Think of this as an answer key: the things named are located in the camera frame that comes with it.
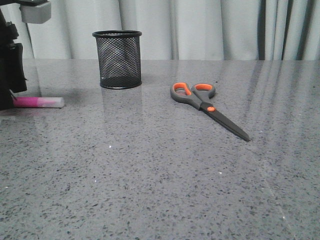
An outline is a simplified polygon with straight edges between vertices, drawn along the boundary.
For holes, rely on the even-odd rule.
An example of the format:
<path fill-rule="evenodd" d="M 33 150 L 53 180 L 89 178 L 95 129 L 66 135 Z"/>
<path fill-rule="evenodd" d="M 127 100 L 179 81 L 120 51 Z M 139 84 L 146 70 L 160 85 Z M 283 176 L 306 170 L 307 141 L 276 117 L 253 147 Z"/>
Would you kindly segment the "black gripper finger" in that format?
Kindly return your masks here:
<path fill-rule="evenodd" d="M 15 43 L 19 36 L 16 26 L 0 15 L 0 109 L 14 107 L 13 93 L 27 90 L 23 70 L 23 45 Z"/>

